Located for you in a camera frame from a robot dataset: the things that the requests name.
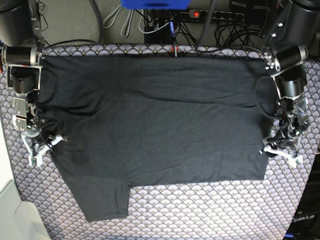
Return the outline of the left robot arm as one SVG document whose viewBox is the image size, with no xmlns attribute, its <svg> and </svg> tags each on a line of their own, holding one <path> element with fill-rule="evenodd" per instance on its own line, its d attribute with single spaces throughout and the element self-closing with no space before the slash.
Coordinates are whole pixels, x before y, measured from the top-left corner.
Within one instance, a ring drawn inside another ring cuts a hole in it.
<svg viewBox="0 0 320 240">
<path fill-rule="evenodd" d="M 270 157 L 281 156 L 293 168 L 303 163 L 303 156 L 296 146 L 309 127 L 304 63 L 319 21 L 318 0 L 286 0 L 270 26 L 262 48 L 266 77 L 276 88 L 277 106 L 269 113 L 261 102 L 257 104 L 267 118 L 278 122 L 278 126 L 263 139 L 261 152 Z"/>
</svg>

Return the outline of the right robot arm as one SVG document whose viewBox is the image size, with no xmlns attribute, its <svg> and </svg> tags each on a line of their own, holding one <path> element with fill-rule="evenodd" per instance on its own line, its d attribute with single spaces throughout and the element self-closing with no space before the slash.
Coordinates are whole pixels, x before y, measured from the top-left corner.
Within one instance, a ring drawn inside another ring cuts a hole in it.
<svg viewBox="0 0 320 240">
<path fill-rule="evenodd" d="M 2 0 L 0 2 L 0 62 L 6 67 L 7 86 L 15 93 L 12 100 L 13 127 L 20 132 L 28 152 L 28 164 L 40 167 L 43 156 L 65 140 L 61 135 L 45 139 L 45 121 L 38 95 L 43 66 L 45 40 L 37 0 Z"/>
</svg>

